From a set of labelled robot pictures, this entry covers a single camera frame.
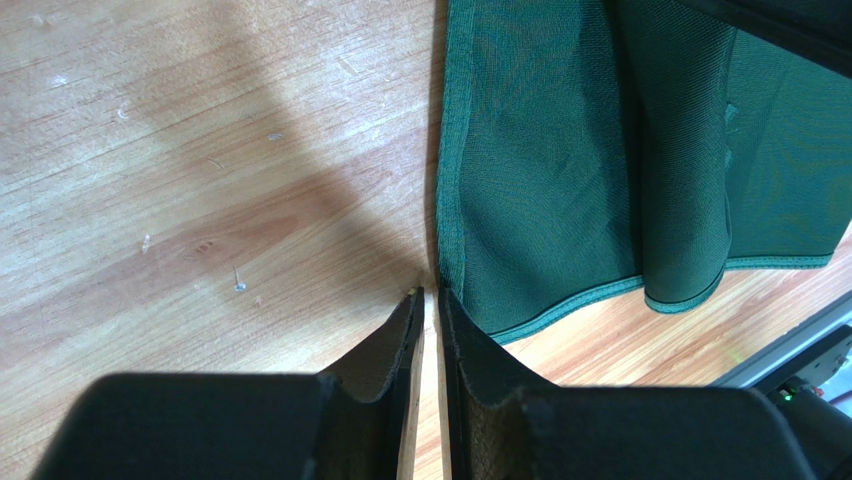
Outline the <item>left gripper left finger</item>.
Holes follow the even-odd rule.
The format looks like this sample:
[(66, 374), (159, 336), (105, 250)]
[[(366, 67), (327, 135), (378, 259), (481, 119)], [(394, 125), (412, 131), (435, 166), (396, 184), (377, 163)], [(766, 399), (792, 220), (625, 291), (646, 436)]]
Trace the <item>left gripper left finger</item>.
[(37, 479), (395, 479), (412, 450), (424, 292), (313, 374), (121, 373), (77, 399)]

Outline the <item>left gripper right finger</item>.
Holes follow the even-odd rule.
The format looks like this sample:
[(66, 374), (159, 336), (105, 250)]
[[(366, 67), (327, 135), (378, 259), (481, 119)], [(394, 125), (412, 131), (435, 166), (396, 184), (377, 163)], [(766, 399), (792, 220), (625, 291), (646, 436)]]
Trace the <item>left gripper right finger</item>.
[(561, 387), (439, 295), (455, 479), (809, 479), (763, 396), (712, 387)]

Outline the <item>dark green cloth napkin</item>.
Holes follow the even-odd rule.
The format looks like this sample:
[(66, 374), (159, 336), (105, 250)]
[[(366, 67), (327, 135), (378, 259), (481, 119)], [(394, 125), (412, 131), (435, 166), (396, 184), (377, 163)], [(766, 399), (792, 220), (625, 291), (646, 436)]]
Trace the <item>dark green cloth napkin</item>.
[(851, 219), (851, 81), (675, 1), (452, 1), (443, 283), (501, 343), (642, 289), (826, 265)]

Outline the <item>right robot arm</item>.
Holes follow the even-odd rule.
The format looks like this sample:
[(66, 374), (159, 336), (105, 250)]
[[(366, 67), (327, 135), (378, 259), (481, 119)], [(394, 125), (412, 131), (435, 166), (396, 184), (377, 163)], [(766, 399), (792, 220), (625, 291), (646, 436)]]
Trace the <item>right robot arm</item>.
[(681, 0), (681, 4), (851, 76), (848, 0)]

